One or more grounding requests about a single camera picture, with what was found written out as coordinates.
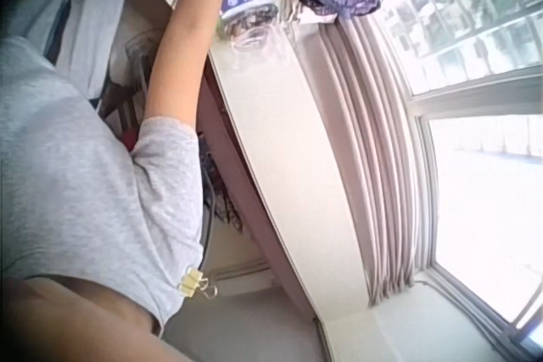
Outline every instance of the yellow binder clip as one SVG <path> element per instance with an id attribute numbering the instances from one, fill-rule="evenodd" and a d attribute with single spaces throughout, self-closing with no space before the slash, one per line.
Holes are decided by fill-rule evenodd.
<path id="1" fill-rule="evenodd" d="M 217 287 L 210 285 L 210 279 L 204 278 L 204 273 L 192 267 L 177 285 L 177 290 L 189 298 L 194 296 L 196 290 L 199 290 L 208 300 L 217 297 L 218 293 Z"/>

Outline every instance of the pink curtain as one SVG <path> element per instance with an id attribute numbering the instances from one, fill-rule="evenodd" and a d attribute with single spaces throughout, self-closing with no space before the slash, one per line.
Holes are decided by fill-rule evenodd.
<path id="1" fill-rule="evenodd" d="M 320 25 L 297 48 L 349 200 L 370 305 L 376 305 L 428 265 L 401 80 L 373 17 Z"/>

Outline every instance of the window glass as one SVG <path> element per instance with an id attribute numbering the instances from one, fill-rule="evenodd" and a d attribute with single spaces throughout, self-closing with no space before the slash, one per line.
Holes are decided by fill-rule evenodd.
<path id="1" fill-rule="evenodd" d="M 431 120 L 438 264 L 513 321 L 543 278 L 543 116 Z"/>
<path id="2" fill-rule="evenodd" d="M 384 25 L 419 94 L 540 64 L 541 1 L 384 0 Z"/>
<path id="3" fill-rule="evenodd" d="M 543 348 L 543 322 L 540 322 L 540 324 L 532 331 L 529 335 L 529 339 Z"/>

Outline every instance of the window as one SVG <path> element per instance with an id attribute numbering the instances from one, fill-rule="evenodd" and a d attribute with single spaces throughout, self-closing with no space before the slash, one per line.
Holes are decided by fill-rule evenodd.
<path id="1" fill-rule="evenodd" d="M 540 64 L 541 1 L 386 0 L 384 23 L 418 94 Z"/>
<path id="2" fill-rule="evenodd" d="M 433 265 L 514 342 L 539 350 L 542 6 L 383 0 L 381 20 L 409 86 L 407 113 L 422 135 Z"/>

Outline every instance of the person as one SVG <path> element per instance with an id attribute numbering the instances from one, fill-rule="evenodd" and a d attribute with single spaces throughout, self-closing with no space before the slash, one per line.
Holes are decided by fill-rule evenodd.
<path id="1" fill-rule="evenodd" d="M 3 340 L 16 360 L 187 360 L 158 337 L 202 258 L 195 126 L 220 8 L 177 1 L 132 153 L 28 42 L 2 39 Z"/>

